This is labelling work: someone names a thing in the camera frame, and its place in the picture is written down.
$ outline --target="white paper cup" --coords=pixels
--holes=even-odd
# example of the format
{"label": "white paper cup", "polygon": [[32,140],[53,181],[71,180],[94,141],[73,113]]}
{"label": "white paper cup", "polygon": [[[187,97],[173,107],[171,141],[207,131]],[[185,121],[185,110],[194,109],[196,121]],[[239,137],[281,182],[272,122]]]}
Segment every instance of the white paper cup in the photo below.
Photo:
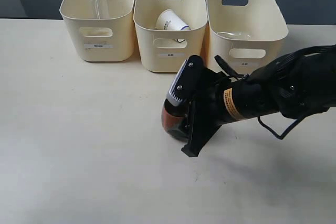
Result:
{"label": "white paper cup", "polygon": [[[168,9],[161,13],[156,21],[157,30],[166,31],[185,31],[191,30],[183,20],[178,17],[173,10]],[[183,42],[184,39],[177,39],[177,42]]]}

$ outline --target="plastic storage bin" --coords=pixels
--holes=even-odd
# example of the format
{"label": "plastic storage bin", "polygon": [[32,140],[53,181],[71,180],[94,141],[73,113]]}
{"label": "plastic storage bin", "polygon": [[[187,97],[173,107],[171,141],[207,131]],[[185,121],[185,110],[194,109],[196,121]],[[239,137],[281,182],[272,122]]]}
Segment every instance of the plastic storage bin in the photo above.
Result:
{"label": "plastic storage bin", "polygon": [[87,0],[63,0],[60,13],[78,55],[86,61],[121,61],[134,50],[134,0],[107,0],[109,19],[92,19]]}
{"label": "plastic storage bin", "polygon": [[[191,30],[156,30],[157,18],[167,9],[172,9]],[[135,0],[134,22],[145,68],[177,72],[186,58],[201,52],[207,24],[205,0]]]}
{"label": "plastic storage bin", "polygon": [[275,0],[207,0],[207,66],[220,71],[220,55],[238,73],[251,73],[278,56],[288,35]]}

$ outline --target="bin label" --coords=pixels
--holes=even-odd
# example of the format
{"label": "bin label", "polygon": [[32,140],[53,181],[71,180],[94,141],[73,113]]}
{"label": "bin label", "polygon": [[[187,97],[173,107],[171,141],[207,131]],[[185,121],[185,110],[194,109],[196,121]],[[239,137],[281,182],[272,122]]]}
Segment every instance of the bin label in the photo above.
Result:
{"label": "bin label", "polygon": [[250,67],[250,68],[257,68],[259,67],[259,63],[257,62],[230,62],[230,65],[232,65],[233,67]]}
{"label": "bin label", "polygon": [[183,52],[172,52],[168,54],[158,54],[159,57],[184,57]]}
{"label": "bin label", "polygon": [[84,44],[85,48],[113,48],[110,44]]}

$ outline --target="bin handle cutout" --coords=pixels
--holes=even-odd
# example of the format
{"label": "bin handle cutout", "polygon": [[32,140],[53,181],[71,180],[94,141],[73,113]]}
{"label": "bin handle cutout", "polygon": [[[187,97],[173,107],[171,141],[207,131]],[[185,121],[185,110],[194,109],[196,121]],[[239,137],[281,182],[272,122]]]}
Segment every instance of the bin handle cutout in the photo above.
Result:
{"label": "bin handle cutout", "polygon": [[233,48],[229,55],[236,59],[261,59],[265,57],[266,51],[264,49]]}
{"label": "bin handle cutout", "polygon": [[108,27],[80,27],[78,30],[84,37],[89,38],[109,38],[113,35],[112,30]]}
{"label": "bin handle cutout", "polygon": [[228,6],[246,6],[248,0],[222,0],[222,5]]}
{"label": "bin handle cutout", "polygon": [[188,43],[185,39],[155,39],[154,47],[160,49],[181,49],[186,48]]}

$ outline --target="table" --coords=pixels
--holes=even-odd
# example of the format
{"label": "table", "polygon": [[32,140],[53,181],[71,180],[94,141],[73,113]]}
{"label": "table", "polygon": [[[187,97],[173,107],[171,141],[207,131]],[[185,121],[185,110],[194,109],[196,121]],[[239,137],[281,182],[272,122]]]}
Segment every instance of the table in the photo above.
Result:
{"label": "table", "polygon": [[[85,62],[62,20],[0,27],[0,223],[335,223],[336,110],[283,141],[256,119],[225,125],[188,158],[161,127],[173,74],[137,53]],[[289,25],[282,53],[335,37]]]}

